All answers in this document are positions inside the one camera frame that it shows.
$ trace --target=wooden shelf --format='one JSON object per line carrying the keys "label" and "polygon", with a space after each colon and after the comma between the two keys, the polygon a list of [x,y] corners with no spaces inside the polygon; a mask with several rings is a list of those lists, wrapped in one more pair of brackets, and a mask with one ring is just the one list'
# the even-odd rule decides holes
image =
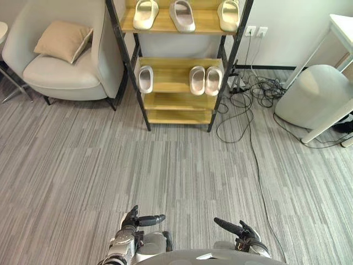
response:
{"label": "wooden shelf", "polygon": [[207,69],[210,66],[222,67],[221,59],[165,59],[140,58],[140,65],[150,65],[153,69],[153,91],[157,93],[190,93],[189,73],[196,66]]}
{"label": "wooden shelf", "polygon": [[176,111],[176,110],[150,110],[147,113],[150,123],[162,124],[209,124],[212,111]]}
{"label": "wooden shelf", "polygon": [[[234,32],[226,32],[220,28],[217,9],[193,9],[196,30],[190,34],[203,35],[234,35]],[[137,30],[132,26],[135,8],[129,8],[121,22],[121,29],[127,33],[179,33],[170,18],[169,9],[159,9],[152,28],[149,30]]]}
{"label": "wooden shelf", "polygon": [[206,94],[195,96],[188,93],[151,93],[145,95],[147,110],[213,110],[217,97]]}

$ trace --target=beige cushion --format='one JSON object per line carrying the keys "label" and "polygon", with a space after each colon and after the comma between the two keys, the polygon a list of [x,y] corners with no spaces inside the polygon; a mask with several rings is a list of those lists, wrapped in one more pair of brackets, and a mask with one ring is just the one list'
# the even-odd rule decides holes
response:
{"label": "beige cushion", "polygon": [[86,50],[74,64],[46,55],[39,55],[23,72],[29,85],[50,89],[83,89],[100,85],[91,60],[91,49]]}
{"label": "beige cushion", "polygon": [[73,63],[84,50],[93,29],[75,23],[54,21],[42,34],[34,52]]}

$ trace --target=table leg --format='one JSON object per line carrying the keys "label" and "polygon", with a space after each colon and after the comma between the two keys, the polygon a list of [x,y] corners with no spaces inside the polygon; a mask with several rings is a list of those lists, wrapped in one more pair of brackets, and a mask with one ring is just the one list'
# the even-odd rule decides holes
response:
{"label": "table leg", "polygon": [[345,115],[350,113],[353,110],[353,99],[348,101],[345,105],[343,105],[339,110],[337,110],[332,116],[327,117],[327,120],[321,123],[317,128],[309,132],[304,138],[302,138],[302,142],[307,144],[315,137],[326,131],[332,125],[334,125],[337,121],[342,119]]}
{"label": "table leg", "polygon": [[313,50],[310,51],[310,53],[308,54],[308,56],[306,56],[306,59],[303,60],[298,66],[297,68],[295,68],[294,72],[290,75],[289,79],[287,80],[287,82],[283,85],[284,89],[288,89],[291,84],[293,84],[294,80],[297,78],[297,76],[302,72],[303,68],[307,65],[307,63],[310,61],[310,59],[314,56],[314,54],[317,52],[317,50],[320,48],[321,44],[324,42],[324,40],[326,39],[326,37],[328,36],[330,32],[330,28],[327,29],[327,32],[325,33],[325,35],[323,36],[322,40],[320,41],[319,45],[315,46],[315,48]]}
{"label": "table leg", "polygon": [[340,72],[343,72],[344,69],[346,69],[348,67],[348,65],[350,65],[353,62],[353,55],[350,54],[346,60],[344,60],[339,67],[337,67],[337,70]]}
{"label": "table leg", "polygon": [[[3,68],[1,68],[1,66],[0,66],[0,72],[1,72],[7,79],[9,79],[10,82],[13,83],[19,91],[21,91],[23,94],[25,94],[25,95],[27,96],[27,98],[28,98],[31,102],[33,102],[33,99],[31,98],[30,95],[27,94],[26,90],[24,90],[24,87],[23,87],[23,86],[20,86],[20,85],[6,72],[6,70],[4,70]],[[16,94],[17,94],[17,93],[12,92],[9,96],[6,97],[6,99],[4,99],[4,100],[2,101],[2,103],[8,101],[8,100],[11,99],[12,97],[14,97]]]}

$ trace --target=pair of slippers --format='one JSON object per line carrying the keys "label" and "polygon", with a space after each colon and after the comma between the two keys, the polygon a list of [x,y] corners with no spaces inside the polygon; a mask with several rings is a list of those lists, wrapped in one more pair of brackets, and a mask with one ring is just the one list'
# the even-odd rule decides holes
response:
{"label": "pair of slippers", "polygon": [[[209,96],[218,95],[222,84],[223,73],[221,69],[211,66],[205,71],[202,66],[195,66],[190,71],[190,91],[200,96],[206,93]],[[149,65],[144,65],[138,75],[140,92],[148,94],[153,91],[153,70]]]}
{"label": "pair of slippers", "polygon": [[[158,4],[154,0],[139,0],[136,4],[133,27],[135,29],[147,30],[153,25],[158,15]],[[195,31],[194,15],[191,5],[186,0],[176,0],[170,4],[170,17],[176,29],[182,33]],[[239,25],[239,5],[238,0],[225,0],[218,7],[218,17],[220,27],[224,31],[234,32]]]}
{"label": "pair of slippers", "polygon": [[211,66],[205,71],[202,66],[195,66],[190,71],[190,91],[200,96],[203,93],[209,96],[218,95],[222,84],[221,69]]}

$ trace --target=baseboard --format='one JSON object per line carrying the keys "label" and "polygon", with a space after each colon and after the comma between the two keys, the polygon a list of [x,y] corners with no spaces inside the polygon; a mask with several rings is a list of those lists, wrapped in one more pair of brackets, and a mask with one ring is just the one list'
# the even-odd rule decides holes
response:
{"label": "baseboard", "polygon": [[[295,66],[276,66],[276,65],[253,65],[253,69],[259,70],[294,70]],[[237,65],[237,69],[251,69],[250,65]]]}

